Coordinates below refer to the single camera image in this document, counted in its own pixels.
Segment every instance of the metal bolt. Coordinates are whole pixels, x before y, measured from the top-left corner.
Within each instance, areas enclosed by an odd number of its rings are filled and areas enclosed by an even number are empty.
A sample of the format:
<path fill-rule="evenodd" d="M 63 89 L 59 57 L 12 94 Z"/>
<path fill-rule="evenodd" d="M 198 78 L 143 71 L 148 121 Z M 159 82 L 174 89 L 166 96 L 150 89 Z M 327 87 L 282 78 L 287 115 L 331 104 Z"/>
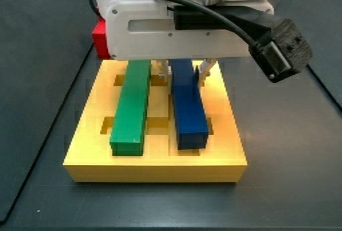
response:
<path fill-rule="evenodd" d="M 294 45 L 289 44 L 286 48 L 287 48 L 289 51 L 293 51 L 294 50 Z"/>

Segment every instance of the yellow wooden board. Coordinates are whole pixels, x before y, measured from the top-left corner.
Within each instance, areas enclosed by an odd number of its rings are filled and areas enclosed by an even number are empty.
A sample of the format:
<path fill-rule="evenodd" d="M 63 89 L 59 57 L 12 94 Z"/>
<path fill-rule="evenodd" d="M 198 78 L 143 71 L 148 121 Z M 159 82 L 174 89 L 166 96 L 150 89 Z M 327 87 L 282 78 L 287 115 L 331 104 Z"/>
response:
<path fill-rule="evenodd" d="M 154 63 L 144 155 L 112 156 L 110 134 L 127 62 L 103 61 L 64 167 L 76 182 L 238 182 L 247 167 L 219 66 L 200 89 L 211 127 L 206 149 L 176 148 L 167 83 Z"/>

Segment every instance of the gray table surface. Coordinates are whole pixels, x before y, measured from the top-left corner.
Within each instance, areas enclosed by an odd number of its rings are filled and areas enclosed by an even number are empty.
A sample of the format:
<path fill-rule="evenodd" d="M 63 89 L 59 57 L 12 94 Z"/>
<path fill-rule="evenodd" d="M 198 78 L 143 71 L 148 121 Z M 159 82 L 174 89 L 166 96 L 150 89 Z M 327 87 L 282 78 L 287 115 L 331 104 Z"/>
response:
<path fill-rule="evenodd" d="M 61 163 L 99 62 L 92 54 L 4 230 L 342 227 L 342 114 L 310 72 L 271 84 L 222 60 L 248 159 L 238 184 L 77 184 Z"/>

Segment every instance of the black connector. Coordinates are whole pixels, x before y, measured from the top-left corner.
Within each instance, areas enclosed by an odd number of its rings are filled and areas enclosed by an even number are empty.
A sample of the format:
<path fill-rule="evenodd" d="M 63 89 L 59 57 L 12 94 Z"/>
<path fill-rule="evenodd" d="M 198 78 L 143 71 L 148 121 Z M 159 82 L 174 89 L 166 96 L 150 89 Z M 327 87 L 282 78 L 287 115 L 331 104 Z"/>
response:
<path fill-rule="evenodd" d="M 271 82 L 277 83 L 303 70 L 313 52 L 290 19 L 248 7 L 215 6 L 211 9 L 255 40 L 250 53 Z M 208 15 L 187 7 L 176 6 L 174 12 L 178 30 L 224 29 L 224 25 Z"/>
<path fill-rule="evenodd" d="M 250 47 L 250 53 L 274 83 L 298 74 L 313 57 L 311 48 L 289 19 L 273 27 L 271 41 L 263 46 Z"/>

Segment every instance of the rectangular slot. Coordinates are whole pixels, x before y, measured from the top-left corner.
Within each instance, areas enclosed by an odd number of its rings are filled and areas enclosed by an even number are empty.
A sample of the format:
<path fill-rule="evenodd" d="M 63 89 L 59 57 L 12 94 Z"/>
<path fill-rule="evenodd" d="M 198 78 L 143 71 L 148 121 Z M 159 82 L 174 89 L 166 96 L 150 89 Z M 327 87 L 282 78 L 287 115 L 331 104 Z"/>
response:
<path fill-rule="evenodd" d="M 168 135 L 168 117 L 147 118 L 147 135 Z"/>
<path fill-rule="evenodd" d="M 102 131 L 100 134 L 106 135 L 108 134 L 108 130 L 112 128 L 112 124 L 114 124 L 114 117 L 104 117 L 103 118 L 103 123 L 102 123 Z"/>
<path fill-rule="evenodd" d="M 159 75 L 151 75 L 151 86 L 167 86 L 167 81 Z"/>
<path fill-rule="evenodd" d="M 123 86 L 126 75 L 116 75 L 114 86 Z"/>

